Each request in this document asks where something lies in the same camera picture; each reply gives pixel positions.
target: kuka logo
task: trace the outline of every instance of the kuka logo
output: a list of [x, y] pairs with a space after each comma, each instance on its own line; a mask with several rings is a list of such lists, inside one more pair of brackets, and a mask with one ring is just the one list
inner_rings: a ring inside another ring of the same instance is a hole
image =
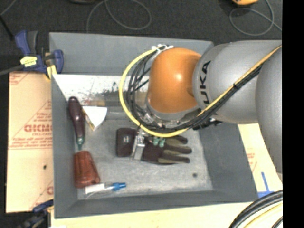
[[24, 131], [31, 133], [31, 132], [51, 132], [52, 131], [52, 125], [44, 125], [44, 124], [32, 124], [32, 125], [25, 125]]
[[211, 61], [205, 63], [201, 69], [202, 71], [202, 74], [200, 76], [200, 94], [201, 95], [204, 95], [205, 96], [205, 100], [204, 100], [204, 103], [205, 104], [210, 104], [210, 101], [208, 99], [208, 95], [207, 95], [207, 92], [205, 91], [206, 90], [206, 85], [205, 85], [205, 81], [206, 81], [206, 76], [207, 76], [207, 67], [208, 65], [210, 64]]

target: yellow cable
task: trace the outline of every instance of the yellow cable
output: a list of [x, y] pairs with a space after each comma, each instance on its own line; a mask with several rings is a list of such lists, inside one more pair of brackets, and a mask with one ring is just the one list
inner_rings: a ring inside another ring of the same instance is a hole
[[268, 209], [267, 211], [261, 213], [260, 215], [258, 215], [257, 217], [255, 217], [253, 220], [251, 220], [249, 223], [247, 223], [244, 228], [248, 228], [250, 225], [252, 225], [254, 222], [256, 222], [258, 219], [262, 219], [263, 217], [265, 217], [268, 213], [272, 212], [272, 211], [276, 211], [279, 208], [281, 208], [281, 206], [283, 205], [283, 202], [280, 202], [279, 204], [275, 205], [274, 207]]
[[[257, 69], [261, 64], [263, 64], [266, 60], [268, 60], [279, 48], [281, 48], [282, 45], [278, 46], [277, 48], [275, 48], [274, 50], [272, 50], [270, 53], [268, 53], [265, 57], [263, 57], [261, 60], [259, 60], [255, 65], [253, 65], [253, 67], [251, 67], [245, 74], [243, 74], [232, 86], [230, 86], [225, 92], [223, 92], [218, 98], [216, 98], [213, 102], [211, 102], [204, 110], [202, 110], [199, 114], [203, 114], [204, 112], [206, 112], [208, 109], [210, 109], [214, 104], [216, 104], [220, 99], [222, 99], [233, 87], [235, 84], [239, 83], [242, 79], [244, 79], [245, 77], [247, 77], [250, 73], [252, 73], [255, 69]], [[158, 132], [154, 132], [144, 126], [141, 125], [141, 123], [132, 115], [132, 113], [129, 111], [128, 107], [126, 106], [125, 102], [124, 102], [124, 96], [123, 96], [123, 86], [124, 86], [124, 81], [125, 78], [128, 75], [128, 72], [130, 71], [130, 69], [139, 61], [141, 60], [143, 57], [153, 53], [154, 51], [156, 51], [158, 48], [160, 47], [156, 47], [154, 49], [151, 49], [149, 51], [144, 52], [143, 54], [139, 55], [137, 58], [135, 58], [125, 69], [125, 71], [123, 72], [123, 75], [121, 77], [120, 83], [119, 83], [119, 88], [118, 88], [118, 94], [119, 94], [119, 100], [120, 103], [122, 105], [123, 110], [125, 111], [125, 113], [127, 114], [127, 116], [132, 120], [132, 122], [134, 122], [137, 126], [139, 126], [142, 130], [144, 130], [146, 133], [151, 134], [153, 136], [156, 137], [161, 137], [161, 138], [170, 138], [170, 137], [174, 137], [176, 135], [179, 135], [185, 131], [187, 131], [189, 128], [184, 128], [181, 130], [177, 130], [175, 132], [172, 133], [158, 133]]]

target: blue cap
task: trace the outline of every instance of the blue cap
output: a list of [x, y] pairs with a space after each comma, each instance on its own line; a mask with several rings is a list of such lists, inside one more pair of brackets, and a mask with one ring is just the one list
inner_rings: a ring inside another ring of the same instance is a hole
[[125, 182], [115, 182], [115, 183], [113, 183], [113, 190], [114, 191], [117, 191], [117, 190], [119, 190], [119, 189], [121, 189], [121, 188], [125, 188], [127, 185], [125, 184]]

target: blue clamp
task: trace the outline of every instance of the blue clamp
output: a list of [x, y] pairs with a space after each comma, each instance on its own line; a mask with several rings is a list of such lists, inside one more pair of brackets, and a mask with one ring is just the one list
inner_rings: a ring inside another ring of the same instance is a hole
[[44, 55], [38, 55], [36, 53], [36, 37], [37, 31], [27, 31], [22, 30], [15, 36], [15, 42], [17, 47], [22, 51], [23, 55], [36, 57], [37, 60], [34, 64], [30, 66], [24, 66], [23, 71], [38, 71], [48, 75], [47, 65], [45, 61], [48, 59], [55, 60], [55, 67], [57, 73], [61, 73], [64, 60], [63, 60], [63, 52], [62, 50], [54, 50], [51, 55], [45, 57]]

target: cable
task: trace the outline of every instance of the cable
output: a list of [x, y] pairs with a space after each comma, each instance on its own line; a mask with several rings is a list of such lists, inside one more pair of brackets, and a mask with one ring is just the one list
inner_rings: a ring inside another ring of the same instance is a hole
[[98, 4], [91, 10], [91, 12], [90, 12], [90, 14], [89, 14], [89, 16], [88, 16], [88, 18], [87, 18], [87, 21], [86, 21], [86, 32], [87, 32], [87, 33], [89, 32], [89, 23], [90, 23], [92, 14], [94, 13], [94, 11], [95, 11], [99, 6], [100, 6], [101, 4], [103, 4], [103, 3], [104, 3], [104, 5], [105, 5], [105, 8], [106, 8], [107, 12], [108, 12], [109, 15], [111, 16], [111, 18], [112, 18], [117, 24], [119, 24], [120, 26], [122, 26], [122, 27], [124, 27], [124, 28], [126, 28], [126, 29], [141, 30], [141, 29], [145, 29], [145, 28], [149, 27], [150, 24], [152, 23], [152, 15], [151, 15], [150, 11], [148, 10], [148, 8], [147, 8], [146, 6], [144, 6], [143, 3], [139, 2], [139, 1], [136, 1], [136, 0], [127, 0], [127, 1], [135, 2], [135, 3], [139, 4], [140, 6], [142, 6], [142, 7], [146, 10], [146, 12], [147, 12], [148, 15], [149, 15], [149, 21], [148, 21], [148, 23], [147, 23], [146, 25], [142, 26], [142, 27], [139, 27], [139, 28], [127, 26], [127, 25], [121, 23], [121, 22], [118, 21], [118, 20], [115, 18], [115, 16], [111, 13], [111, 11], [110, 11], [110, 9], [109, 9], [109, 7], [108, 7], [108, 4], [107, 4], [108, 1], [112, 1], [112, 0], [102, 0], [100, 3], [98, 3]]
[[283, 222], [283, 216], [271, 228], [277, 228]]
[[17, 0], [14, 0], [0, 15], [5, 14], [16, 2]]
[[[282, 29], [281, 29], [277, 24], [275, 24], [275, 22], [274, 22], [275, 16], [274, 16], [274, 12], [273, 12], [273, 9], [272, 9], [272, 7], [271, 7], [269, 1], [268, 1], [268, 0], [265, 0], [265, 2], [266, 2], [266, 5], [269, 7], [270, 16], [271, 16], [270, 19], [269, 19], [267, 16], [265, 16], [264, 14], [262, 14], [262, 13], [256, 11], [256, 10], [254, 10], [254, 9], [250, 9], [250, 8], [235, 8], [235, 9], [233, 9], [233, 10], [230, 12], [230, 14], [229, 14], [230, 23], [232, 24], [232, 26], [233, 26], [236, 30], [238, 30], [239, 32], [241, 32], [241, 33], [243, 33], [243, 34], [245, 34], [245, 35], [248, 35], [248, 36], [261, 36], [261, 35], [264, 35], [264, 34], [266, 34], [268, 31], [270, 31], [270, 29], [271, 29], [273, 26], [277, 27], [277, 28], [282, 32]], [[237, 27], [237, 26], [235, 25], [235, 23], [233, 22], [233, 20], [232, 20], [232, 18], [233, 18], [233, 17], [232, 17], [232, 14], [233, 14], [236, 10], [238, 10], [238, 9], [249, 10], [249, 11], [251, 11], [251, 12], [254, 12], [254, 13], [260, 15], [261, 17], [267, 19], [268, 21], [270, 21], [271, 24], [270, 24], [270, 26], [269, 26], [264, 32], [261, 32], [261, 33], [253, 34], [253, 33], [245, 32], [245, 31], [241, 30], [239, 27]]]
[[258, 219], [262, 219], [263, 217], [265, 217], [267, 214], [269, 214], [270, 212], [272, 211], [275, 211], [279, 208], [281, 208], [281, 206], [283, 205], [283, 203], [279, 203], [279, 204], [276, 204], [275, 206], [273, 206], [272, 208], [268, 209], [267, 211], [261, 213], [260, 215], [258, 215], [257, 217], [255, 217], [253, 220], [251, 220], [248, 224], [246, 224], [244, 226], [244, 228], [248, 228], [251, 224], [253, 224], [254, 222], [256, 222]]
[[241, 224], [243, 224], [248, 218], [253, 216], [255, 213], [271, 206], [274, 204], [278, 204], [283, 201], [283, 190], [279, 190], [276, 192], [272, 192], [260, 199], [257, 199], [253, 203], [251, 203], [248, 207], [246, 207], [231, 223], [229, 228], [237, 228]]
[[148, 129], [148, 125], [146, 125], [144, 122], [140, 122], [138, 119], [136, 119], [132, 113], [129, 111], [128, 107], [126, 106], [124, 102], [124, 97], [123, 97], [123, 86], [124, 86], [124, 81], [125, 78], [128, 74], [128, 72], [131, 70], [131, 68], [138, 63], [141, 59], [146, 57], [147, 55], [150, 55], [154, 53], [156, 50], [159, 50], [161, 47], [157, 47], [154, 49], [151, 49], [149, 51], [146, 51], [145, 53], [139, 55], [137, 58], [135, 58], [125, 69], [123, 72], [123, 75], [121, 77], [121, 81], [119, 84], [119, 100], [120, 103], [123, 107], [123, 110], [125, 113], [128, 115], [128, 117], [140, 128], [142, 128], [145, 132], [157, 136], [157, 137], [163, 137], [163, 138], [169, 138], [176, 136], [178, 134], [183, 133], [184, 131], [192, 128], [199, 122], [201, 122], [203, 119], [206, 119], [214, 114], [219, 107], [221, 107], [241, 86], [243, 86], [246, 82], [248, 82], [252, 76], [256, 76], [259, 70], [261, 69], [262, 64], [267, 61], [281, 46], [278, 46], [271, 52], [269, 52], [265, 57], [263, 57], [261, 60], [259, 60], [255, 65], [253, 65], [245, 74], [243, 74], [233, 85], [231, 85], [225, 92], [223, 92], [217, 99], [215, 99], [211, 104], [209, 104], [204, 110], [202, 110], [194, 119], [191, 121], [184, 123], [180, 126], [174, 127], [173, 129], [169, 129], [170, 132], [168, 132], [168, 129], [161, 129], [162, 132], [166, 133], [159, 133], [152, 131]]

